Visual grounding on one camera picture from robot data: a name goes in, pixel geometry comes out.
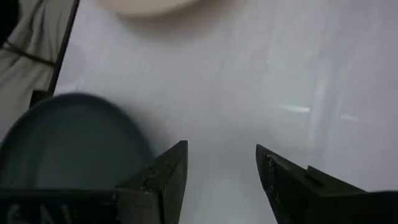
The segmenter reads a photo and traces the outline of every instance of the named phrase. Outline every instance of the gray bowl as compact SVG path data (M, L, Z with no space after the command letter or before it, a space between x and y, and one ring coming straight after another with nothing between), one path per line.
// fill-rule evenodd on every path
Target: gray bowl
M23 115L0 150L0 187L111 189L154 159L116 106L96 96L56 96Z

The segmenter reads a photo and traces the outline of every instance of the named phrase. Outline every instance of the black cable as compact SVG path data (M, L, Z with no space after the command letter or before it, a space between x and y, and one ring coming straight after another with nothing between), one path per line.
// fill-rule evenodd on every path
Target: black cable
M19 54L20 56L31 59L35 62L42 63L44 65L48 65L50 67L55 67L55 62L40 58L40 57L32 55L32 54L28 54L28 53L24 52L23 50L19 49L18 47L16 47L14 44L10 43L8 40L6 40L6 43L10 46L10 48L3 47L3 49L7 50L8 52Z

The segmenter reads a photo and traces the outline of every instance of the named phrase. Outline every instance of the black metal edge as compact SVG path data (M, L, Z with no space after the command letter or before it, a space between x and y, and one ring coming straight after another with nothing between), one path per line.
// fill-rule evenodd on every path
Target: black metal edge
M60 51L58 53L57 61L55 62L54 71L51 76L49 88L47 91L45 90L34 90L32 96L30 98L29 108L33 107L36 103L50 98L54 95L55 87L57 86L58 78L60 75L63 58L65 57L65 52L67 51L70 34L72 33L73 23L75 22L77 10L79 7L80 0L74 0L72 4L72 8L70 11L70 15L68 18L67 27L65 29L65 33L63 35Z
M80 0L74 0L74 2L73 2L69 20L68 20L68 24L67 24L67 28L65 29L65 34L63 35L60 52L58 53L58 58L57 58L57 61L55 62L54 72L53 72L53 75L52 75L52 78L50 81L49 88L47 90L52 95L54 94L55 87L57 86L57 81L58 81L58 77L59 77L59 74L61 71L63 58L65 56L65 52L67 51L69 38L70 38L70 34L72 33L73 24L75 23L75 18L76 18L77 10L79 7L79 3L80 3Z

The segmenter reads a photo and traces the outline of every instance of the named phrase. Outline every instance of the white plate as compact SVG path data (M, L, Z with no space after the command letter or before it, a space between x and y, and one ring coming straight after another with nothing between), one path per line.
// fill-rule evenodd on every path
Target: white plate
M98 0L118 14L128 16L156 16L181 9L198 0Z

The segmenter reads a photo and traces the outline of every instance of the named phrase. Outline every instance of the white table surface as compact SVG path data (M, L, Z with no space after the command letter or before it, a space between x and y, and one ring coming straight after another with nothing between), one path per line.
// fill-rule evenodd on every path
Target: white table surface
M257 143L398 189L398 1L201 0L122 19L82 0L56 92L101 95L157 152L189 140L180 223L275 223Z

